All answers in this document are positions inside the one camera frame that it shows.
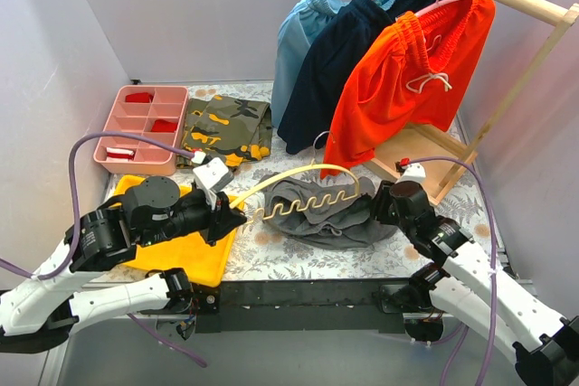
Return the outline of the grey shorts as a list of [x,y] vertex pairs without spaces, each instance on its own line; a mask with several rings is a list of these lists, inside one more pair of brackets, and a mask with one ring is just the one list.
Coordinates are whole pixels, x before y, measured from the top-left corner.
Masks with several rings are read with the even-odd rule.
[[[366,248],[391,238],[397,228],[371,217],[375,184],[365,176],[359,178],[359,183],[360,195],[354,200],[324,204],[304,212],[294,211],[286,216],[278,214],[266,223],[289,238],[321,249]],[[264,205],[266,213],[271,214],[277,204],[287,210],[295,200],[305,202],[310,197],[321,198],[328,193],[335,196],[341,190],[350,195],[354,189],[353,184],[323,186],[316,182],[286,178],[263,190]]]

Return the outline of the cream yellow hanger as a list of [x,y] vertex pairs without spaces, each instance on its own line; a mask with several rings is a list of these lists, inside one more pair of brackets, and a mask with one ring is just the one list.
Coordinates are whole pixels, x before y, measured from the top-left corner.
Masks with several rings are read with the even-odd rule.
[[285,179],[289,179],[297,174],[302,174],[306,172],[312,171],[319,171],[322,170],[329,170],[329,171],[337,171],[341,174],[348,175],[351,180],[353,181],[354,190],[351,194],[347,195],[346,190],[342,189],[339,190],[337,193],[332,195],[331,193],[326,193],[322,197],[318,198],[317,196],[310,196],[305,202],[301,201],[300,199],[293,200],[288,208],[285,208],[282,203],[276,203],[271,208],[271,213],[267,214],[267,208],[261,207],[255,210],[255,213],[246,221],[246,224],[251,224],[257,220],[260,221],[268,221],[276,216],[287,216],[294,212],[305,212],[309,209],[319,209],[327,206],[333,206],[338,202],[346,202],[350,200],[356,200],[358,197],[361,196],[360,190],[360,182],[359,178],[349,169],[342,167],[340,165],[331,165],[331,164],[324,164],[318,163],[316,160],[316,156],[313,155],[311,161],[307,165],[295,167],[289,169],[285,172],[281,172],[276,174],[263,182],[260,182],[253,186],[251,189],[244,193],[240,193],[233,201],[230,202],[230,208],[235,209],[237,208],[242,202],[245,202],[247,199],[252,197],[253,195],[264,191],[267,187],[280,182]]

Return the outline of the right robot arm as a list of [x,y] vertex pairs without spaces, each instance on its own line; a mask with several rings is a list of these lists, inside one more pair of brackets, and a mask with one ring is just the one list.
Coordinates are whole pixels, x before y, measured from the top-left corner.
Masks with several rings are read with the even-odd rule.
[[387,299],[397,307],[437,309],[488,340],[526,385],[570,385],[578,377],[578,320],[543,304],[456,221],[431,206],[414,181],[381,182],[372,217],[397,227],[429,263]]

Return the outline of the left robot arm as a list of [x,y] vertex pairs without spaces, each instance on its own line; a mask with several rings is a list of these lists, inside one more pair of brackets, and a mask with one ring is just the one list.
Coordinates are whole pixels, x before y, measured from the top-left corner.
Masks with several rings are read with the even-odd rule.
[[167,177],[144,179],[82,216],[32,278],[2,292],[2,352],[42,353],[120,315],[192,312],[197,297],[182,268],[158,270],[141,281],[101,291],[84,292],[82,287],[135,259],[139,248],[193,233],[213,246],[246,221],[223,192],[210,205],[202,190],[182,194]]

